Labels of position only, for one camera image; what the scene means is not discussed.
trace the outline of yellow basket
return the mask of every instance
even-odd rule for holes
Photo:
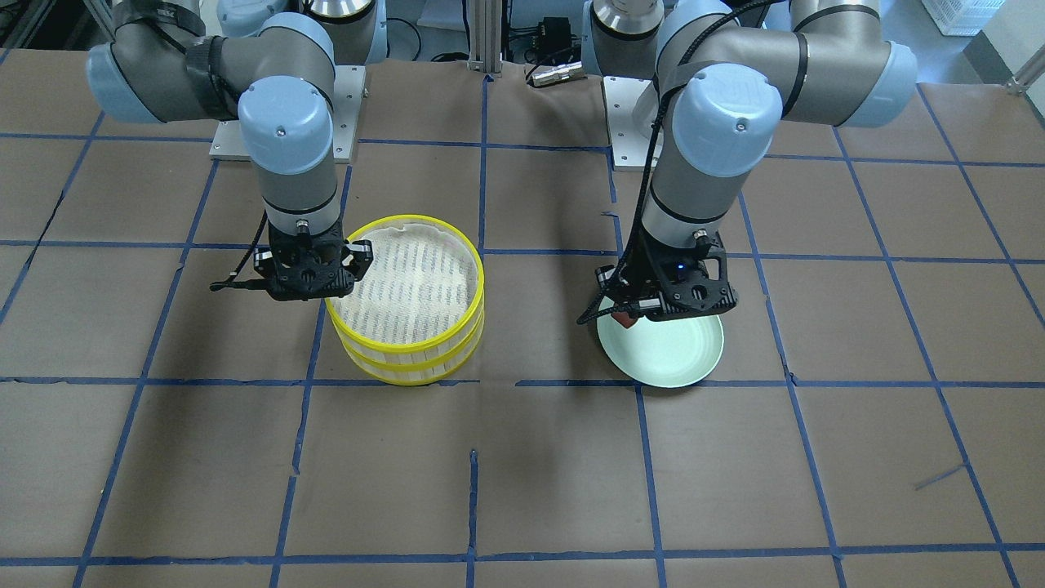
[[[412,344],[386,344],[363,336],[353,331],[340,313],[340,299],[327,299],[327,311],[338,331],[348,357],[361,370],[374,378],[399,386],[418,386],[441,380],[451,374],[471,357],[479,347],[485,323],[484,290],[485,274],[479,252],[457,228],[432,216],[421,214],[397,214],[379,218],[349,235],[349,240],[366,238],[376,229],[403,228],[412,224],[433,226],[454,237],[454,242],[467,250],[475,263],[475,290],[467,310],[449,329],[435,337]],[[381,254],[374,245],[375,262]],[[359,282],[366,284],[366,278]]]

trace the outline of plate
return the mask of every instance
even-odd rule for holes
[[[612,304],[604,299],[599,310]],[[641,319],[631,329],[624,329],[607,315],[597,326],[602,349],[621,372],[660,389],[680,389],[706,378],[722,358],[725,345],[718,316],[661,323]]]

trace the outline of metal connector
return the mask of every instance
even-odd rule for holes
[[[581,66],[581,62],[576,62],[556,66],[541,73],[535,73],[531,79],[533,79],[534,88],[543,88],[545,86],[562,84],[563,81],[580,79],[582,77],[587,77],[587,74],[584,73],[584,68]]]

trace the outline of white wall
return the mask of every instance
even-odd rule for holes
[[[1005,0],[983,27],[983,34],[1013,72],[1045,45],[1045,0]],[[1039,112],[1045,112],[1045,76],[1027,91]]]

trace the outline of robotic arm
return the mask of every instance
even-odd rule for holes
[[[372,250],[342,236],[329,112],[333,47],[324,29],[281,13],[257,37],[202,37],[198,0],[125,0],[113,18],[116,41],[92,48],[87,62],[91,91],[108,114],[129,122],[241,122],[270,248],[254,255],[261,279],[211,288],[265,289],[277,301],[350,292]]]
[[[790,32],[742,28],[730,10],[682,0],[658,33],[658,110],[635,221],[600,296],[578,320],[624,327],[721,314],[737,306],[718,228],[779,121],[878,126],[914,91],[910,49],[881,41],[877,0],[791,0]],[[651,173],[653,147],[664,148]],[[603,298],[613,306],[598,311]]]

